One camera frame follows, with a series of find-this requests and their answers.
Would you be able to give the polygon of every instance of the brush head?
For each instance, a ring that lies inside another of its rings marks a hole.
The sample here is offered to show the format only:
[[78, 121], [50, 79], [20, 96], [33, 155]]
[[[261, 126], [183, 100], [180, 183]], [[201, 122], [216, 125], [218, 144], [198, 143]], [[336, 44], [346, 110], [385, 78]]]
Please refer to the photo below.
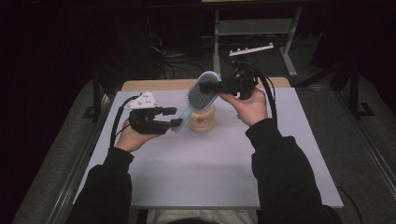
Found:
[[216, 90], [202, 93], [199, 84], [204, 82], [217, 83], [219, 81], [221, 81], [221, 77], [217, 73], [210, 71], [204, 72], [198, 77], [197, 82], [187, 93], [188, 103], [193, 110], [207, 109], [218, 96], [218, 92]]

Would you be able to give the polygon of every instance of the forearm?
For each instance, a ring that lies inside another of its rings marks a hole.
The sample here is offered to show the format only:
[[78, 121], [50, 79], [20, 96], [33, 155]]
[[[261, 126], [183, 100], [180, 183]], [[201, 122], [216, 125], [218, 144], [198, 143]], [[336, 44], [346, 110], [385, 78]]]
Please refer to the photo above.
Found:
[[258, 180], [260, 203], [266, 223], [307, 220], [322, 222], [320, 194], [312, 168], [292, 137], [282, 137], [270, 119], [248, 131], [255, 153], [252, 170]]
[[128, 223], [133, 156], [110, 148], [103, 165], [93, 167], [66, 223]]

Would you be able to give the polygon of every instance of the hand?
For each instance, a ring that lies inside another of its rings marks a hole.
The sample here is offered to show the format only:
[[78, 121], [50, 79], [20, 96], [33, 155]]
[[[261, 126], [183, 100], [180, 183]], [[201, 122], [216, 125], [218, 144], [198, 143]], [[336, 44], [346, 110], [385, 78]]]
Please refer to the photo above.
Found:
[[265, 93], [255, 88], [250, 98], [240, 100], [230, 93], [220, 93], [219, 97], [230, 103], [241, 119], [249, 127], [262, 119], [268, 119], [267, 103]]
[[148, 140], [160, 136], [160, 134], [142, 134], [130, 127], [129, 120], [123, 122], [122, 130], [119, 141], [116, 147], [127, 152], [133, 152], [141, 148]]

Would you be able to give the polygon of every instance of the beige jar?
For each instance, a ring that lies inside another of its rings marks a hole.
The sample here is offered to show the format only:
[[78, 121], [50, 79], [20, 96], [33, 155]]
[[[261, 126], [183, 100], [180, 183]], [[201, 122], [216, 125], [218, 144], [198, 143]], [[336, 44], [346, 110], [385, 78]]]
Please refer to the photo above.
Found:
[[215, 127], [215, 105], [206, 110], [194, 111], [189, 118], [189, 127], [197, 133], [207, 133]]

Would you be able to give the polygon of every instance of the person's left hand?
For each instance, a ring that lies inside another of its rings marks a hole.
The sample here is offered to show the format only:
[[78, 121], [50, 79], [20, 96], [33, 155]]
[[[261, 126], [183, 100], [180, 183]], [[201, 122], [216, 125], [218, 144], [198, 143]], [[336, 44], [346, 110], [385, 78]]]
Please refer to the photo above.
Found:
[[142, 134], [129, 126], [129, 120], [123, 122], [122, 130], [119, 141], [116, 147], [127, 152], [133, 152], [141, 148], [148, 140], [160, 136], [160, 134]]

